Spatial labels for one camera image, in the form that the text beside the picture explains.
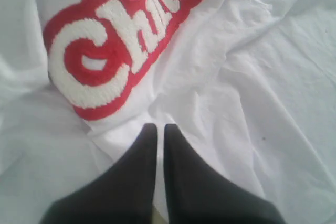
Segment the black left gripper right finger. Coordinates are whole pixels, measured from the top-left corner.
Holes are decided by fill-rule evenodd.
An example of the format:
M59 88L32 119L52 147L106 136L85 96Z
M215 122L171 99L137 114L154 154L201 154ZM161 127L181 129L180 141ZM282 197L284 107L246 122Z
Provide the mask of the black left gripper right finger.
M212 169L175 124L164 128L169 223L285 223L270 202Z

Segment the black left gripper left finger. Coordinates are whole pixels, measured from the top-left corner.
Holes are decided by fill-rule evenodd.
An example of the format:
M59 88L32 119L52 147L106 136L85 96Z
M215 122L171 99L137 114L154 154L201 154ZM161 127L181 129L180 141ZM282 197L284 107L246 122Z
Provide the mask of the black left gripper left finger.
M151 223L158 130L145 124L103 175L53 203L41 223Z

